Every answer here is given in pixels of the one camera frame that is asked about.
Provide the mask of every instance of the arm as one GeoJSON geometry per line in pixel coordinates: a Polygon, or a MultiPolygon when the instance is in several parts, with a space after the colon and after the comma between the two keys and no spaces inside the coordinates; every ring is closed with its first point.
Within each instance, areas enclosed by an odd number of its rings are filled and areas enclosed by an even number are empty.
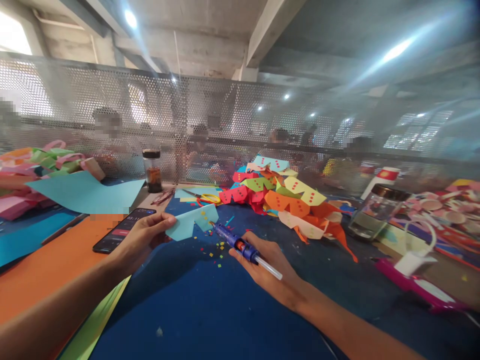
{"type": "Polygon", "coordinates": [[[230,249],[229,254],[238,260],[258,285],[328,336],[350,359],[423,359],[409,347],[353,315],[300,279],[276,242],[262,240],[252,232],[247,232],[243,239],[282,273],[283,279],[277,280],[262,267],[248,262],[234,249],[230,249]]]}
{"type": "Polygon", "coordinates": [[[0,326],[0,360],[45,359],[102,299],[167,241],[175,217],[156,213],[137,221],[107,257],[59,291],[0,326]]]}

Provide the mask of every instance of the smartphone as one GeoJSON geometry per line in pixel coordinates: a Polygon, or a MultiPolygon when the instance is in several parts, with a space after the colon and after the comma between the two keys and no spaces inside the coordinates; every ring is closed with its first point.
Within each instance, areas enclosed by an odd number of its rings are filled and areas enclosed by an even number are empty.
{"type": "Polygon", "coordinates": [[[141,218],[155,214],[157,211],[152,209],[136,208],[126,218],[124,218],[112,231],[101,238],[93,246],[95,253],[110,254],[129,234],[135,223],[141,218]]]}

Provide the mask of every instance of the ceiling light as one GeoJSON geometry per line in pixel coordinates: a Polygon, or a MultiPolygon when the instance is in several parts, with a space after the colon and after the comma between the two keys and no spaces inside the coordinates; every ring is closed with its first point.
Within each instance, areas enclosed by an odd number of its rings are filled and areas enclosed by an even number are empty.
{"type": "Polygon", "coordinates": [[[385,56],[383,57],[383,62],[386,63],[392,59],[395,59],[397,56],[403,53],[413,42],[413,38],[409,38],[408,40],[401,42],[385,54],[385,56]]]}
{"type": "Polygon", "coordinates": [[[135,17],[133,12],[131,12],[130,10],[125,10],[125,19],[127,24],[130,25],[132,29],[137,28],[137,18],[135,17]]]}

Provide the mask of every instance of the blue paper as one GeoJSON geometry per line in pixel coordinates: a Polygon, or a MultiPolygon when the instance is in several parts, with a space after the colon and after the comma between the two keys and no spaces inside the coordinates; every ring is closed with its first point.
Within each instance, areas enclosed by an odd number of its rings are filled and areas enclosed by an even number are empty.
{"type": "Polygon", "coordinates": [[[189,193],[185,192],[184,190],[187,190],[191,193],[197,194],[197,195],[202,195],[202,194],[212,194],[215,196],[218,196],[219,193],[222,191],[217,190],[217,187],[183,187],[183,188],[178,188],[175,190],[175,198],[191,198],[192,195],[189,193]]]}
{"type": "Polygon", "coordinates": [[[0,266],[40,249],[42,241],[75,216],[59,213],[18,231],[0,236],[0,266]]]}
{"type": "Polygon", "coordinates": [[[268,164],[270,164],[270,170],[275,171],[275,172],[283,171],[283,170],[290,167],[290,163],[286,160],[279,160],[279,159],[274,159],[274,158],[271,158],[271,157],[265,157],[265,156],[260,156],[260,155],[258,155],[255,158],[253,163],[255,165],[258,165],[261,168],[264,168],[268,164]]]}
{"type": "Polygon", "coordinates": [[[128,214],[144,180],[102,185],[88,171],[26,183],[63,207],[84,214],[128,214]]]}
{"type": "Polygon", "coordinates": [[[219,220],[219,214],[215,204],[199,207],[175,217],[175,225],[165,231],[165,234],[175,241],[191,238],[194,233],[194,223],[196,223],[203,232],[206,232],[214,228],[209,224],[210,221],[216,223],[219,220]]]}

